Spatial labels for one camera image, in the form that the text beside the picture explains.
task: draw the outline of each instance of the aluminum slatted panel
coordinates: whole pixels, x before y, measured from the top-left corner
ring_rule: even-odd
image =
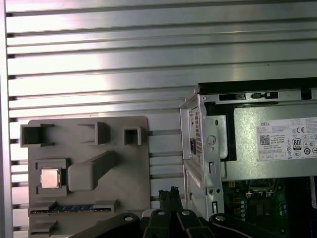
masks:
[[[7,0],[14,237],[28,236],[21,124],[147,116],[156,208],[159,189],[183,193],[184,97],[199,82],[316,76],[316,11],[313,1]]]

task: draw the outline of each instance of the power supply label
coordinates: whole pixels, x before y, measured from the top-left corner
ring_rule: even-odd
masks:
[[[317,118],[261,122],[257,137],[259,161],[317,157]]]

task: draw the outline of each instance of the motherboard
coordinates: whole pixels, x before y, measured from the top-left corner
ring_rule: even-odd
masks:
[[[284,179],[230,181],[222,186],[225,213],[289,237]]]

